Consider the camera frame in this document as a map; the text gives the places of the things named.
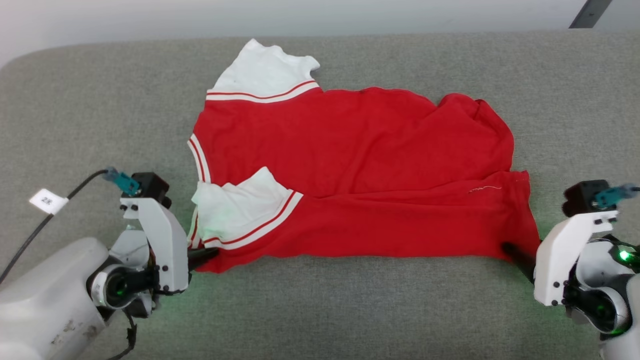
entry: green led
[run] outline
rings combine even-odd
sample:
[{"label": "green led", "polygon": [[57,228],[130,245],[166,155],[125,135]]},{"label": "green led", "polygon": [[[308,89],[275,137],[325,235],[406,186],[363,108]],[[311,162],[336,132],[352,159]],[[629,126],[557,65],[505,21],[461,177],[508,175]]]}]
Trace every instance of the green led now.
[{"label": "green led", "polygon": [[631,257],[631,254],[629,254],[627,251],[622,250],[620,252],[620,259],[626,261],[630,257]]}]

